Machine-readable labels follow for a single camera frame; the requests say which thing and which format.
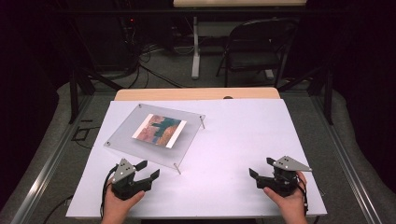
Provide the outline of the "black horizontal bar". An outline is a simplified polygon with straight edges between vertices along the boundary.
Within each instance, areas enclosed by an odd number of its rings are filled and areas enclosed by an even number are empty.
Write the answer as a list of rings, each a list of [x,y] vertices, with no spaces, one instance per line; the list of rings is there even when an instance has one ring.
[[[67,16],[198,16],[231,14],[271,14],[271,15],[325,15],[344,14],[347,9],[303,9],[303,8],[173,8],[143,10],[52,10],[53,14]]]

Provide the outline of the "clear acrylic photo frame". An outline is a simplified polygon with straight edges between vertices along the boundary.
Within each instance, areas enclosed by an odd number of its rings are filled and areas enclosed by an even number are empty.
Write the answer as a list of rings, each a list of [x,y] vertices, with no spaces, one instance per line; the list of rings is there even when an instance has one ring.
[[[172,148],[155,146],[132,138],[148,114],[187,121]],[[140,103],[105,142],[105,146],[178,171],[195,135],[201,127],[205,127],[204,120],[203,114]]]

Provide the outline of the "black metal stand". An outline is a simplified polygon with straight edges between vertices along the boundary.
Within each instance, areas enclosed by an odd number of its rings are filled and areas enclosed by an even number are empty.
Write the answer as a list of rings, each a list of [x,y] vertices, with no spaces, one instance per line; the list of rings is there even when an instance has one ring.
[[[116,84],[110,79],[103,77],[102,75],[93,72],[88,68],[77,67],[74,68],[69,77],[69,88],[70,88],[70,102],[71,102],[71,117],[69,123],[72,124],[79,114],[78,104],[78,89],[81,89],[84,94],[93,95],[96,88],[91,82],[91,77],[99,80],[101,83],[107,85],[115,91],[122,89],[122,86]]]
[[[297,77],[292,82],[284,84],[277,88],[278,91],[288,91],[303,80],[311,77],[312,80],[306,91],[310,96],[319,96],[324,91],[323,115],[330,125],[332,122],[332,71],[329,68],[317,67],[310,72]]]

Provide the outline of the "white-legged desk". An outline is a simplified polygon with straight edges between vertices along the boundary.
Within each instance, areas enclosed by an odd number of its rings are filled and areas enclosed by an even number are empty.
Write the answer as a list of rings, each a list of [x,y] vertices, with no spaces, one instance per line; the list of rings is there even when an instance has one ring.
[[[307,0],[173,0],[178,9],[284,9],[304,8]],[[200,37],[224,37],[237,25],[236,21],[201,21],[193,16],[193,60],[191,78],[200,76]]]

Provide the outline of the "person's right hand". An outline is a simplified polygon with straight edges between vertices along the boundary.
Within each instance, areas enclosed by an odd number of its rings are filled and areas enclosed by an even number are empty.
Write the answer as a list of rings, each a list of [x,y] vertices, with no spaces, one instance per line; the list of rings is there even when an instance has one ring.
[[[263,192],[277,205],[286,224],[308,224],[304,202],[306,179],[302,172],[297,171],[296,174],[299,187],[290,196],[279,196],[270,188],[264,188]]]

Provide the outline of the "black folding chair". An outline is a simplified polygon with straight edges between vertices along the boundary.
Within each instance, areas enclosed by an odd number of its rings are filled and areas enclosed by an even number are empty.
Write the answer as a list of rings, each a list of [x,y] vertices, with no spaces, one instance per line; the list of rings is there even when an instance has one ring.
[[[252,20],[237,25],[225,41],[216,76],[223,69],[227,87],[229,72],[275,70],[276,87],[297,30],[298,22],[291,18]]]

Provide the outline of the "dark equipment with red light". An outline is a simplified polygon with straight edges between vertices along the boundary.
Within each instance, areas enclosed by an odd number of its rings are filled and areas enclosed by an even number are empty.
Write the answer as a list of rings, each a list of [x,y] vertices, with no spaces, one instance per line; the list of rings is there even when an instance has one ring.
[[[124,42],[132,56],[132,62],[138,63],[141,53],[139,29],[134,18],[121,17],[120,24],[124,35]]]

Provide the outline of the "aluminium floor rail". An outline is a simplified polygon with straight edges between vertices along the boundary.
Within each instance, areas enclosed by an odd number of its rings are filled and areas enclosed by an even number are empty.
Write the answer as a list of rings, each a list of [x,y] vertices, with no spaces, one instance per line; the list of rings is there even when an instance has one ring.
[[[346,176],[347,182],[359,204],[359,207],[367,221],[368,224],[383,224],[381,218],[375,210],[372,200],[363,186],[360,177],[358,176],[346,149],[344,148],[340,136],[335,130],[334,126],[331,125],[328,119],[324,115],[324,105],[317,96],[312,96],[311,101],[318,112],[321,122],[327,130],[332,143],[335,146],[335,155],[339,161],[341,168]]]
[[[80,112],[70,124],[63,98],[43,142],[14,191],[15,214],[6,224],[85,224],[66,212],[92,150],[101,115],[91,113],[93,96],[80,99]]]

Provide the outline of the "painting print photo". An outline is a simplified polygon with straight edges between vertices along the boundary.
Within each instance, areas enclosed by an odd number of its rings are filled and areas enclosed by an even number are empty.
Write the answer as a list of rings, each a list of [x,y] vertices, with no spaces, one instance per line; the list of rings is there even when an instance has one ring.
[[[172,148],[186,124],[186,120],[148,114],[132,138],[155,146]]]

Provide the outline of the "person's left hand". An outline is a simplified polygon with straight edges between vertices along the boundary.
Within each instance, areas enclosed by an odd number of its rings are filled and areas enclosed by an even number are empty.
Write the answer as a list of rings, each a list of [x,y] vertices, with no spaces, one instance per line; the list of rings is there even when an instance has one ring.
[[[128,200],[121,200],[115,196],[112,186],[106,190],[104,214],[101,224],[122,224],[133,206],[138,204],[145,196],[144,191],[139,191]]]

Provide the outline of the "white table cover board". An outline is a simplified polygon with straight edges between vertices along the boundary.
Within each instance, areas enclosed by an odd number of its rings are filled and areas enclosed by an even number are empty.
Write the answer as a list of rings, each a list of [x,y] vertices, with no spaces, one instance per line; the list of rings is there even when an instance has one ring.
[[[307,164],[289,110],[281,99],[142,102],[205,115],[205,128],[195,135],[181,175],[172,168],[148,162],[136,174],[145,178],[161,169],[152,190],[129,212],[142,219],[258,218],[279,216],[276,205],[257,189],[248,168],[271,175],[265,159],[285,155]],[[138,106],[134,101],[113,101],[88,158],[67,217],[100,218],[104,180],[121,158],[140,158],[116,152],[105,141]]]

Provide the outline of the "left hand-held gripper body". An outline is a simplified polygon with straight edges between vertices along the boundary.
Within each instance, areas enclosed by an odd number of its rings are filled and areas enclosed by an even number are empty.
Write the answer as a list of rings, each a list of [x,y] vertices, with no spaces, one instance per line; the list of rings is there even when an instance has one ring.
[[[138,172],[134,165],[129,163],[126,159],[122,159],[114,176],[112,177],[112,191],[116,197],[121,200],[128,200],[132,198],[139,191],[149,191],[151,186],[148,185],[149,178],[135,181],[135,173]]]

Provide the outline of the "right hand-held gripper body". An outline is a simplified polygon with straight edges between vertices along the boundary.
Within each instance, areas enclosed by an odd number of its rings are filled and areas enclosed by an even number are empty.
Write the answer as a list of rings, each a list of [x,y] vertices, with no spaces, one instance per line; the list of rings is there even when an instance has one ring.
[[[257,188],[270,188],[275,193],[282,197],[290,196],[298,187],[299,178],[296,174],[300,172],[311,172],[312,169],[300,163],[299,161],[289,157],[283,156],[275,160],[273,177],[257,176]]]

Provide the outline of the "light wooden table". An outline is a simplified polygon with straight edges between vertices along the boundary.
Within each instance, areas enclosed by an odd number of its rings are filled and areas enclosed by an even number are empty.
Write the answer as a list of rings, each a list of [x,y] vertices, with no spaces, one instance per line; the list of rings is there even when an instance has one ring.
[[[115,101],[183,101],[216,99],[279,99],[275,88],[124,89]]]

